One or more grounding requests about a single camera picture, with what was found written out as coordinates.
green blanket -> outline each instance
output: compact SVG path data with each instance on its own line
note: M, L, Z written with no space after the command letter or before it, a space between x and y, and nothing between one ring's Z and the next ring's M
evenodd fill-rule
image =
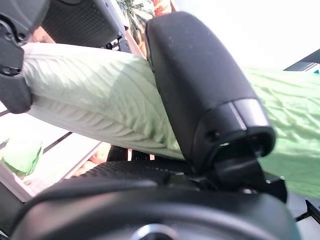
M34 95L29 114L110 144L183 159L146 60L62 44L24 48L23 73ZM263 168L286 177L289 189L320 197L320 76L244 73L277 132Z
M320 75L245 69L277 133L262 167L296 193L320 197Z

green fabric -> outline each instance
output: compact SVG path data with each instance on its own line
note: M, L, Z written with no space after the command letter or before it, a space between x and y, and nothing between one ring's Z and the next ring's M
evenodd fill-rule
M262 167L299 194L320 197L320 75L245 69L277 133Z
M183 159L146 60L62 44L23 48L23 74L34 96L29 114L89 138ZM243 71L277 132L263 168L286 177L294 192L320 197L320 76Z
M24 177L33 173L42 152L39 138L20 132L9 139L2 161L17 176Z

light green cloth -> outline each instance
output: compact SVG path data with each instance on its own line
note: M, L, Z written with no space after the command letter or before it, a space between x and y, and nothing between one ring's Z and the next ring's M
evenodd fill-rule
M183 159L146 60L61 44L24 48L23 72L34 94L29 114L110 144ZM263 168L286 177L289 189L320 197L320 76L244 73L278 136L273 153L260 160Z
M2 161L19 177L33 173L43 152L42 141L32 132L15 133L7 142Z
M272 121L277 142L260 160L292 191L320 197L320 75L245 69Z

